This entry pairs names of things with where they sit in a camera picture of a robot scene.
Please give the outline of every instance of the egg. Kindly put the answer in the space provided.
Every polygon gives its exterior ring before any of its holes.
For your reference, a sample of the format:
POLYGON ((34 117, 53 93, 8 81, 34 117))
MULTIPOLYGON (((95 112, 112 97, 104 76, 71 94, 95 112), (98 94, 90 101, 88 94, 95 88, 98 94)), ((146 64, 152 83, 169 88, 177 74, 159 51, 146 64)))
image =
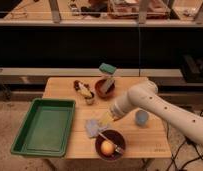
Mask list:
POLYGON ((102 154, 104 154, 105 156, 111 156, 114 153, 114 145, 107 141, 104 140, 101 144, 101 152, 102 154))

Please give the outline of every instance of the green tray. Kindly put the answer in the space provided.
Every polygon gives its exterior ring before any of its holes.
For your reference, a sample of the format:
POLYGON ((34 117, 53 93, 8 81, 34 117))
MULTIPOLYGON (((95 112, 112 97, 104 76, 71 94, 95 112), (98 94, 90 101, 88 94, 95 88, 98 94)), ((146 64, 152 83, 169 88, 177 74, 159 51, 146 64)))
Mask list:
POLYGON ((64 156, 74 111, 74 100, 34 99, 11 147, 11 153, 64 156))

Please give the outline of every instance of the brown bowl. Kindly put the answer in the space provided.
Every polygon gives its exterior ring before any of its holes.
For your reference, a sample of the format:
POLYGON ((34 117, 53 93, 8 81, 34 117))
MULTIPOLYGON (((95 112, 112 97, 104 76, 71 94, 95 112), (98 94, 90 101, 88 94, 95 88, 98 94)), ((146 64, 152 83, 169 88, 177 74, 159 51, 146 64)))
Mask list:
MULTIPOLYGON (((125 140, 119 132, 117 132, 115 130, 106 130, 106 131, 103 131, 102 134, 104 134, 114 144, 117 144, 119 147, 121 147, 125 150, 125 148, 126 148, 125 140)), ((96 138, 95 148, 96 148, 98 155, 106 161, 115 161, 115 160, 118 160, 119 158, 121 158, 123 154, 120 154, 116 151, 114 151, 114 153, 111 156, 106 156, 101 152, 101 144, 104 140, 105 139, 103 137, 101 137, 100 135, 98 135, 98 137, 96 138)))
POLYGON ((104 84, 104 82, 106 81, 106 79, 103 79, 103 80, 99 80, 96 82, 95 84, 95 90, 96 90, 96 93, 99 97, 101 98, 108 98, 108 97, 111 97, 113 96, 113 92, 114 92, 114 89, 115 89, 115 85, 112 84, 111 87, 108 89, 108 91, 106 93, 102 93, 100 91, 100 88, 101 86, 104 84))

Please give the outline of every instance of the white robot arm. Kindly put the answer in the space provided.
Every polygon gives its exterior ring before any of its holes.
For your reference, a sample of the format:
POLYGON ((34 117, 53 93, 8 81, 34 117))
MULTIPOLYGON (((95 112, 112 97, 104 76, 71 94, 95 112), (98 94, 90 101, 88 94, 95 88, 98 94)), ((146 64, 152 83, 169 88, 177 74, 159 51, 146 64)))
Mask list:
POLYGON ((158 97, 155 83, 145 81, 132 86, 117 97, 110 106, 114 118, 120 119, 131 110, 145 109, 180 130, 195 143, 203 146, 203 118, 182 108, 172 105, 158 97))

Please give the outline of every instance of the floor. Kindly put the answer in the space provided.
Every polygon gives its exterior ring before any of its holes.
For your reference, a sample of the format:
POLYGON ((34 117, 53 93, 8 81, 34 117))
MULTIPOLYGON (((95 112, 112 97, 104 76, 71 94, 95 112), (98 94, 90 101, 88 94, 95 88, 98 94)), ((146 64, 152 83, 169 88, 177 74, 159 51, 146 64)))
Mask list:
MULTIPOLYGON (((42 91, 12 91, 11 98, 6 100, 4 93, 0 91, 0 171, 50 171, 49 165, 41 159, 24 158, 21 156, 11 155, 10 148, 14 141, 15 135, 22 123, 22 120, 29 108, 31 100, 41 97, 42 91)), ((169 126, 169 144, 173 154, 176 153, 179 145, 184 141, 184 136, 176 129, 169 126)), ((197 153, 191 145, 184 144, 177 158, 178 168, 188 160, 197 157, 197 153)), ((51 162, 58 170, 65 171, 84 171, 84 170, 113 170, 113 171, 132 171, 139 170, 142 160, 126 159, 118 162, 107 163, 102 160, 57 160, 51 162)), ((171 159, 155 159, 147 169, 148 171, 165 171, 167 170, 171 159)), ((187 167, 188 171, 203 171, 203 161, 197 160, 187 167)), ((176 170, 174 165, 169 169, 176 170)))

